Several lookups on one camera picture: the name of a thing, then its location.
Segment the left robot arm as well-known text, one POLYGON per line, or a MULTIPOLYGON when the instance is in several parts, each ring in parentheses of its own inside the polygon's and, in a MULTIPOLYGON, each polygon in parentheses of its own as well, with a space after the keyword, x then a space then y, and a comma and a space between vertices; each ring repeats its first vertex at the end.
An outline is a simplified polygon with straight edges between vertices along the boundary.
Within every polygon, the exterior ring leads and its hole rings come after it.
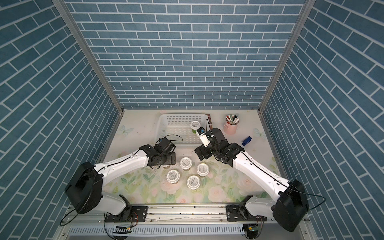
POLYGON ((161 138, 154 146, 143 145, 133 153, 109 162, 95 165, 85 162, 76 169, 65 187, 65 194, 77 215, 95 210, 106 213, 107 222, 131 221, 136 218, 136 213, 127 198, 107 193, 103 188, 116 178, 138 169, 174 165, 175 148, 169 139, 161 138))

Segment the white plastic basket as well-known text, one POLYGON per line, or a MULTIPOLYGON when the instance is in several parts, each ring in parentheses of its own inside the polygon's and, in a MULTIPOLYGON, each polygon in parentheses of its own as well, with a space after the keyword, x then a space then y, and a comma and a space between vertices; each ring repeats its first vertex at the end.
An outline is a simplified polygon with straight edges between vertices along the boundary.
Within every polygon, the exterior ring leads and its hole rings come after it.
POLYGON ((157 123, 155 142, 166 137, 176 145, 199 146, 202 142, 193 133, 191 123, 197 121, 204 127, 207 119, 208 116, 204 114, 163 114, 157 123))

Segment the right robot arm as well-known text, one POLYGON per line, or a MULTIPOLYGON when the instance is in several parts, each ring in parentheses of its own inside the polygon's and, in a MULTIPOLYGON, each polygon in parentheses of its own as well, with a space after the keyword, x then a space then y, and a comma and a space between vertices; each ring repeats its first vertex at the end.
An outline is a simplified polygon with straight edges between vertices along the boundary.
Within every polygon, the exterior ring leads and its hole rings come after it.
POLYGON ((290 182, 257 162, 237 143, 230 144, 219 128, 196 130, 202 145, 195 149, 199 159, 211 156, 223 164, 242 172, 272 198, 265 207, 257 197, 247 195, 238 205, 229 206, 228 221, 262 221, 272 217, 286 231, 293 232, 309 211, 304 185, 298 180, 290 182))

